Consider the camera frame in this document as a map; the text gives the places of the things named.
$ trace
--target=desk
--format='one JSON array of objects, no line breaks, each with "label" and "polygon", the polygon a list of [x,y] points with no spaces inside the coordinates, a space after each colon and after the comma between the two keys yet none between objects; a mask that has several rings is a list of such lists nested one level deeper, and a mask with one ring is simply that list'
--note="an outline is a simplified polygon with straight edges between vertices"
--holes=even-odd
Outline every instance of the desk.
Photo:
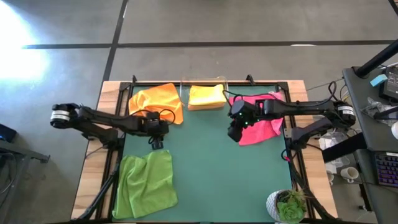
[{"label": "desk", "polygon": [[[264,83],[267,81],[257,81],[256,83]],[[305,85],[302,80],[284,81],[288,83],[290,99],[292,101],[300,100],[307,101],[307,93],[305,91]],[[167,82],[137,82],[137,83],[167,83]],[[104,82],[101,94],[99,96],[99,103],[97,110],[104,111],[107,113],[115,113],[116,103],[119,95],[119,87],[121,82]],[[121,111],[125,111],[127,98],[123,98],[121,104]],[[306,126],[313,122],[311,116],[297,116],[295,118],[297,126]],[[91,141],[88,145],[87,153],[94,151],[99,148],[101,144],[97,141]],[[75,205],[73,207],[72,218],[76,218],[81,215],[85,208],[92,202],[95,195],[98,193],[101,181],[103,179],[104,163],[106,160],[107,151],[100,150],[92,154],[85,160],[81,179],[76,194]],[[317,149],[311,147],[303,150],[303,160],[305,163],[305,170],[307,173],[307,179],[312,192],[315,194],[320,203],[326,208],[326,210],[337,217],[335,203],[331,194],[330,186],[326,176],[325,165],[323,163],[322,154]],[[110,201],[110,190],[104,201],[104,209],[101,214],[97,217],[107,217],[108,208]]]},{"label": "desk", "polygon": [[[361,125],[365,144],[365,147],[357,150],[354,155],[361,168],[362,179],[374,184],[377,183],[377,179],[374,176],[374,166],[371,163],[371,151],[398,152],[398,148],[396,147],[398,140],[393,137],[391,128],[360,112],[361,108],[367,106],[368,97],[388,104],[386,100],[379,98],[379,88],[373,88],[369,83],[379,74],[380,70],[376,69],[370,73],[369,78],[362,79],[354,74],[352,68],[343,70],[345,82]],[[364,187],[378,222],[396,223],[397,214],[395,211],[398,208],[397,194],[375,185],[364,184]],[[391,187],[388,189],[398,192],[397,189]]]}]

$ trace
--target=green cloth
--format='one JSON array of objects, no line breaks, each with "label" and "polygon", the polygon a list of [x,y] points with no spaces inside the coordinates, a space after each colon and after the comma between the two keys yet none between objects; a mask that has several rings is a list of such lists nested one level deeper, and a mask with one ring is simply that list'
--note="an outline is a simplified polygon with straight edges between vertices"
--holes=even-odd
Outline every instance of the green cloth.
[{"label": "green cloth", "polygon": [[114,218],[143,217],[176,204],[169,151],[151,152],[143,158],[123,157]]}]

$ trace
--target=yellow cloth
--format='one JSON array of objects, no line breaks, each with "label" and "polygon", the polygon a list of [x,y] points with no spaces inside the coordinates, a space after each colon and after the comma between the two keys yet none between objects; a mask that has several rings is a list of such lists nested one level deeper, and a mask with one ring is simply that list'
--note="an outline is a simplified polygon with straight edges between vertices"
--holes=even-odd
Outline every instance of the yellow cloth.
[{"label": "yellow cloth", "polygon": [[191,86],[189,91],[189,110],[203,110],[223,107],[226,98],[223,94],[224,86],[222,84],[208,86]]},{"label": "yellow cloth", "polygon": [[[182,123],[182,104],[173,83],[141,90],[129,100],[130,114],[139,110],[161,112],[164,109],[169,109],[174,112],[175,124]],[[145,116],[145,113],[145,111],[142,111],[136,113],[136,115]],[[170,111],[163,111],[160,114],[160,118],[172,122],[174,116]]]}]

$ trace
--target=orange cloth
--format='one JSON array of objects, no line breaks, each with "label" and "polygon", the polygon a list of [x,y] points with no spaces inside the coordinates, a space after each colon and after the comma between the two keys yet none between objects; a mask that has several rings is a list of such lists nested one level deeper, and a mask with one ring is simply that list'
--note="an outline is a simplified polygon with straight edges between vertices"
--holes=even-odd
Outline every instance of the orange cloth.
[{"label": "orange cloth", "polygon": [[[182,123],[182,104],[173,83],[141,90],[129,100],[130,114],[139,110],[161,112],[163,109],[169,109],[174,112],[175,124]],[[136,113],[136,115],[145,116],[145,113],[145,111],[142,111]],[[172,122],[174,116],[170,111],[163,111],[160,114],[160,118]]]}]

